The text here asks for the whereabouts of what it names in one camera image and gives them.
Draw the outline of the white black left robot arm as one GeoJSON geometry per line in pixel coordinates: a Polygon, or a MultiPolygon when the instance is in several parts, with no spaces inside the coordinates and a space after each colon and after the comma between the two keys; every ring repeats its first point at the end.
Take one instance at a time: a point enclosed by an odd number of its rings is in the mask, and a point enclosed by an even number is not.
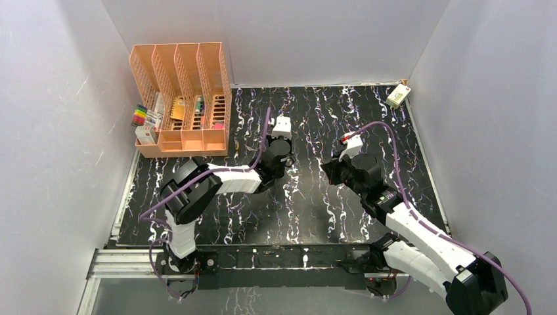
{"type": "Polygon", "coordinates": [[[292,160],[292,141],[267,137],[267,144],[254,169],[248,165],[232,171],[216,171],[198,179],[165,204],[166,222],[171,240],[165,245],[165,262],[180,273],[189,273],[196,265],[194,226],[197,218],[220,194],[259,194],[281,179],[292,160]]]}

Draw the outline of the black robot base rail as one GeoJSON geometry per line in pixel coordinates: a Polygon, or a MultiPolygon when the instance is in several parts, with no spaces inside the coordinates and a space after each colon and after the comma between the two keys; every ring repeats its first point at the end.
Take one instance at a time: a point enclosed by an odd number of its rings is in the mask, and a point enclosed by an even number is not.
{"type": "Polygon", "coordinates": [[[180,259],[169,246],[155,252],[154,266],[167,284],[183,291],[235,287],[342,287],[391,295],[407,281],[404,272],[379,263],[367,244],[200,245],[180,259]]]}

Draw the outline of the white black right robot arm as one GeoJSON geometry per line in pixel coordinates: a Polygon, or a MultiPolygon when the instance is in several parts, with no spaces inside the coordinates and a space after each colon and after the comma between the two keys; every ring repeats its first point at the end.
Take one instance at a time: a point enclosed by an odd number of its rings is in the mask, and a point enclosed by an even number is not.
{"type": "Polygon", "coordinates": [[[413,205],[405,205],[374,157],[336,155],[321,168],[329,184],[348,187],[367,214],[392,230],[370,245],[367,257],[375,270],[406,272],[444,299],[453,314],[490,314],[508,299],[500,260],[453,244],[413,205]]]}

